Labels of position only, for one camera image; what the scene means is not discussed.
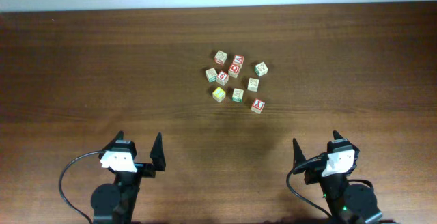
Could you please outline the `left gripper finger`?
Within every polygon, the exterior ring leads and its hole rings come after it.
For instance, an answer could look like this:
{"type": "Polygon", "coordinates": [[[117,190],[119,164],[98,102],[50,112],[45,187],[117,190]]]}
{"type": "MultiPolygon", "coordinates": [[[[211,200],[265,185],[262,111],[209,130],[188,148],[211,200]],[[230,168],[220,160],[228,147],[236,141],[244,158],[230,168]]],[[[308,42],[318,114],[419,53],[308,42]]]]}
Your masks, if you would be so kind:
{"type": "Polygon", "coordinates": [[[122,140],[124,138],[124,132],[119,131],[115,137],[106,145],[106,148],[112,148],[117,145],[118,140],[122,140]]]}
{"type": "Polygon", "coordinates": [[[152,164],[156,171],[165,171],[166,160],[163,152],[163,138],[160,132],[157,134],[155,142],[150,151],[150,158],[152,159],[152,164]]]}

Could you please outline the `red letter Y block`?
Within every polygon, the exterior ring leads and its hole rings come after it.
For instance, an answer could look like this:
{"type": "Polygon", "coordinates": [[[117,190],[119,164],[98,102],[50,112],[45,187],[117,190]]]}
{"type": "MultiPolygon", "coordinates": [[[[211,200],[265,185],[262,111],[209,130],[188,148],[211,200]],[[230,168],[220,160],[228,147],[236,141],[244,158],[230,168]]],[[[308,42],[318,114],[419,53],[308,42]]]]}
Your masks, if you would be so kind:
{"type": "Polygon", "coordinates": [[[251,105],[251,110],[257,114],[260,114],[262,110],[264,109],[265,102],[256,98],[253,101],[253,104],[251,105]]]}

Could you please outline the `snail picture block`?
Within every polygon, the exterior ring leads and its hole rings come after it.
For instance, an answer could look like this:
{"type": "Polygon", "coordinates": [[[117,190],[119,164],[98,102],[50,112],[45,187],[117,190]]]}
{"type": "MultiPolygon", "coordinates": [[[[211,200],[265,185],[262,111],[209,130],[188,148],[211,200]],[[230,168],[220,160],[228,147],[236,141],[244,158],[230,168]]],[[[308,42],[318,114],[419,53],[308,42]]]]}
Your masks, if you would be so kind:
{"type": "Polygon", "coordinates": [[[248,81],[247,89],[252,92],[256,92],[259,87],[259,79],[250,78],[248,81]]]}

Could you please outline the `block with green Z side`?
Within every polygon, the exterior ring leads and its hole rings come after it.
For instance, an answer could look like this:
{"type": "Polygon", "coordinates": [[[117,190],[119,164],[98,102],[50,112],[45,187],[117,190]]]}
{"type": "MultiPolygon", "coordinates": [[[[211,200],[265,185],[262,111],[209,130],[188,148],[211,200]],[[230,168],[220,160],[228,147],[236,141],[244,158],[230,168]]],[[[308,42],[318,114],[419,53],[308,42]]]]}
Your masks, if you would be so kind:
{"type": "Polygon", "coordinates": [[[268,67],[264,62],[261,62],[255,66],[255,73],[257,76],[264,76],[268,73],[268,67]]]}

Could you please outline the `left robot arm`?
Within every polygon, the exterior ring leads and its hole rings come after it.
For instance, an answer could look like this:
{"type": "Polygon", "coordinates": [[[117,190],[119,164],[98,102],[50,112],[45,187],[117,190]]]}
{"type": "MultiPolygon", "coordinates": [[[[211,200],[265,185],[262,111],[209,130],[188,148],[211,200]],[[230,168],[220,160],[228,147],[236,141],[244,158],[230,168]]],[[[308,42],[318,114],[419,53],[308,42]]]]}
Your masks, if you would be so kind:
{"type": "Polygon", "coordinates": [[[115,175],[114,182],[102,184],[91,195],[93,223],[131,223],[141,180],[155,178],[166,169],[162,134],[158,133],[150,151],[151,163],[136,163],[135,143],[118,132],[99,153],[102,167],[115,175]]]}

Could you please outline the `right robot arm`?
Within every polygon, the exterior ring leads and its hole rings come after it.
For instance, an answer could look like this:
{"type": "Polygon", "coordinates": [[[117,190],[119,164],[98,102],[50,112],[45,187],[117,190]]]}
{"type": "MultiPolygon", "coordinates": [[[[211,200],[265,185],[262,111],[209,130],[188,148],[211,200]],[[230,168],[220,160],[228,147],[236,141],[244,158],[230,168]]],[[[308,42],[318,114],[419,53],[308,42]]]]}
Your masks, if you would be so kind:
{"type": "Polygon", "coordinates": [[[349,179],[357,167],[360,150],[348,139],[333,131],[333,140],[325,152],[305,158],[299,143],[292,140],[293,167],[286,176],[288,189],[300,200],[322,211],[331,223],[379,223],[383,213],[378,207],[375,189],[369,180],[349,179]],[[292,175],[303,173],[306,185],[319,184],[328,204],[325,210],[303,197],[291,185],[292,175]]]}

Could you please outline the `yellow number 1 block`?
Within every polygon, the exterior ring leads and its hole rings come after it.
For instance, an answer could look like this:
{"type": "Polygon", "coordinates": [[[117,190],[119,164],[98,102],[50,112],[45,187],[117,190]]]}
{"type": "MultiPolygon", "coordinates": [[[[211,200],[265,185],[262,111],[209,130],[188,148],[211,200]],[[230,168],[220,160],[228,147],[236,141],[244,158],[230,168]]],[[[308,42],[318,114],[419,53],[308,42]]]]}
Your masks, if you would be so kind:
{"type": "Polygon", "coordinates": [[[226,97],[226,92],[220,88],[217,87],[213,92],[212,92],[212,97],[213,99],[215,99],[217,102],[222,102],[225,97],[226,97]]]}

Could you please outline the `butterfly block green side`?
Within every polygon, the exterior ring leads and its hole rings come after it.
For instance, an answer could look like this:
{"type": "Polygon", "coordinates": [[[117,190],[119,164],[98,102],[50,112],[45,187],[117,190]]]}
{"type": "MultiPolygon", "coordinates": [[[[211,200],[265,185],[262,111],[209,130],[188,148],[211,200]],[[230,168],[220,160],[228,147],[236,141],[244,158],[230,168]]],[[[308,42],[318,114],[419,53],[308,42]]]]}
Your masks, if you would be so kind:
{"type": "Polygon", "coordinates": [[[232,100],[234,102],[242,102],[243,95],[244,95],[244,90],[243,89],[235,88],[233,90],[232,100]]]}

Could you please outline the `red number 6 block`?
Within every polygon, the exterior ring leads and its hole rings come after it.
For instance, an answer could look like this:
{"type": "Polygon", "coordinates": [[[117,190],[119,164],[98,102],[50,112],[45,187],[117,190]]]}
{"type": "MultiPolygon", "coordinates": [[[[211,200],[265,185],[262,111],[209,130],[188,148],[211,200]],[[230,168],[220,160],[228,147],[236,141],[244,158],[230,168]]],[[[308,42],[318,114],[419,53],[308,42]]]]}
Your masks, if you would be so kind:
{"type": "Polygon", "coordinates": [[[227,84],[228,80],[229,80],[229,75],[228,75],[228,73],[226,73],[226,72],[224,72],[224,71],[221,70],[221,71],[217,74],[216,82],[217,82],[218,84],[220,84],[220,85],[222,85],[222,86],[225,86],[225,85],[227,84]]]}

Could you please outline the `red letter Q block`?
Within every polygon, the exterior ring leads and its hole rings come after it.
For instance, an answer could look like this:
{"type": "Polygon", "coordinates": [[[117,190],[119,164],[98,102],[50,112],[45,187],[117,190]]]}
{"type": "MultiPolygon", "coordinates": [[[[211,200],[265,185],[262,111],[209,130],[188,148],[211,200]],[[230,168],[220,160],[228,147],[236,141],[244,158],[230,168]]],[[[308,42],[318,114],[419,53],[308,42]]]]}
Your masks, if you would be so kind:
{"type": "Polygon", "coordinates": [[[237,78],[240,73],[241,67],[236,64],[231,64],[228,70],[228,75],[233,78],[237,78]]]}

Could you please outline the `red letter A block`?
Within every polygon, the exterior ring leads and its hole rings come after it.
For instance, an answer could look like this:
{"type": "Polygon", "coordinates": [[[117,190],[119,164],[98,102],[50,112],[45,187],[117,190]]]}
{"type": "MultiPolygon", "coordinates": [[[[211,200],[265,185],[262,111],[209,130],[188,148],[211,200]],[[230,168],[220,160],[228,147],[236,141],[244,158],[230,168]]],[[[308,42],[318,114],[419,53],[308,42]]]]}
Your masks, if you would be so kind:
{"type": "Polygon", "coordinates": [[[244,63],[244,56],[243,55],[234,55],[232,64],[235,64],[237,66],[242,67],[244,63]]]}

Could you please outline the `block with red C side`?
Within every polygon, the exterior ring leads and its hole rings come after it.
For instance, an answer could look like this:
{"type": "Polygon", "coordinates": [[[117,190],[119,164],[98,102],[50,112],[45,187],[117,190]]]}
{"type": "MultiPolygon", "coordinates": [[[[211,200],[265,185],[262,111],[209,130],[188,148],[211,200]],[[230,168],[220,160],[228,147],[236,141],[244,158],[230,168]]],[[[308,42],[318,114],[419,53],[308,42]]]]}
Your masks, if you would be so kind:
{"type": "Polygon", "coordinates": [[[223,51],[217,51],[216,55],[214,56],[214,61],[220,65],[223,65],[227,60],[227,53],[223,51]]]}

